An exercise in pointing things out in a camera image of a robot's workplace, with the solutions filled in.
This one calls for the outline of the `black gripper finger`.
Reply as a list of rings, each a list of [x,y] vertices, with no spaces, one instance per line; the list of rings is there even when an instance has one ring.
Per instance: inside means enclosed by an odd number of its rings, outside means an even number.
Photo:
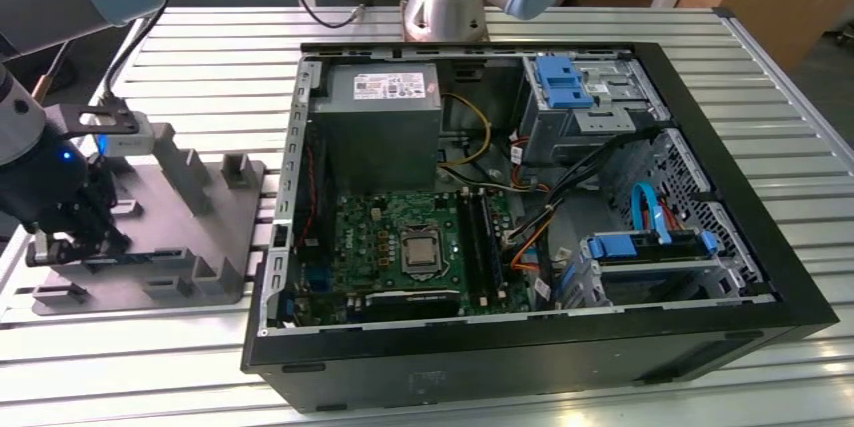
[[[117,206],[114,189],[83,185],[75,192],[71,207],[70,236],[75,259],[122,255],[130,245],[118,231],[111,215]]]
[[[35,232],[26,246],[25,263],[27,267],[63,265],[79,260],[77,246],[65,238]]]

